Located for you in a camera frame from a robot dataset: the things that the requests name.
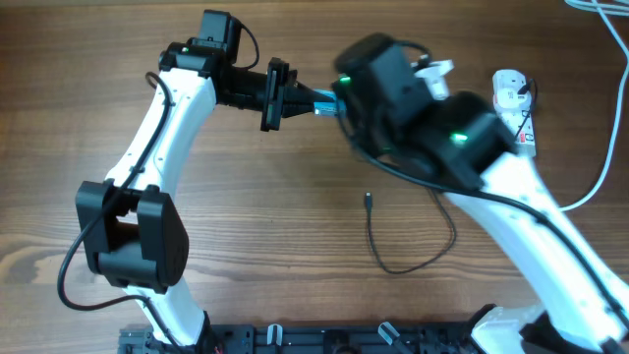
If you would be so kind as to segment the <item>Galaxy S25 smartphone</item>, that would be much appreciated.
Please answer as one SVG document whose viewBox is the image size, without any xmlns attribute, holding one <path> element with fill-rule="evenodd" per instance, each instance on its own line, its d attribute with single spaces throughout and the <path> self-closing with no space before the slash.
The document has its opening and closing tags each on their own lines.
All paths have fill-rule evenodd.
<svg viewBox="0 0 629 354">
<path fill-rule="evenodd" d="M 331 90 L 316 89 L 315 92 L 324 95 L 326 100 L 319 98 L 314 102 L 314 114 L 323 117 L 338 117 L 346 112 L 345 103 L 338 101 Z"/>
</svg>

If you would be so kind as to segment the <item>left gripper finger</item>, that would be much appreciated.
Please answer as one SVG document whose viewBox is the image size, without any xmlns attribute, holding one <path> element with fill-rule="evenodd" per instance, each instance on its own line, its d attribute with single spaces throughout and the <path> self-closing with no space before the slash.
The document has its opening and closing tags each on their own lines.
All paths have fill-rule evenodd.
<svg viewBox="0 0 629 354">
<path fill-rule="evenodd" d="M 297 101 L 319 101 L 318 92 L 306 85 L 296 82 L 294 97 Z"/>
<path fill-rule="evenodd" d="M 301 114 L 313 113 L 315 104 L 311 101 L 285 101 L 284 117 L 294 117 Z"/>
</svg>

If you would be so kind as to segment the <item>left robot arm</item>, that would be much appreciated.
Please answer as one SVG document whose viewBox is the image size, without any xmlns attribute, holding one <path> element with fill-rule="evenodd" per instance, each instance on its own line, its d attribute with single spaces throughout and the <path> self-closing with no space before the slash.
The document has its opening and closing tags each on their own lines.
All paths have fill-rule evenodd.
<svg viewBox="0 0 629 354">
<path fill-rule="evenodd" d="M 184 279 L 189 236 L 174 196 L 192 144 L 218 105 L 257 111 L 264 131 L 306 113 L 322 114 L 331 92 L 308 88 L 286 62 L 265 72 L 237 65 L 245 25 L 207 10 L 200 32 L 163 51 L 146 74 L 152 103 L 132 143 L 102 182 L 84 182 L 76 195 L 81 227 L 73 244 L 91 272 L 123 290 L 150 321 L 140 352 L 218 353 L 207 313 Z"/>
</svg>

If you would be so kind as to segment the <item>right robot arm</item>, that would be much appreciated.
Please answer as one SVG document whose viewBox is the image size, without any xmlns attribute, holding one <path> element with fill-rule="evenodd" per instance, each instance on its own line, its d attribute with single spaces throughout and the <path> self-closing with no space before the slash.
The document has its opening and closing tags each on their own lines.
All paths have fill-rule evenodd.
<svg viewBox="0 0 629 354">
<path fill-rule="evenodd" d="M 443 194 L 472 217 L 535 291 L 521 308 L 489 306 L 471 323 L 485 353 L 618 353 L 628 339 L 628 286 L 559 208 L 534 162 L 482 97 L 441 97 L 429 59 L 370 34 L 334 62 L 338 120 L 369 163 Z"/>
</svg>

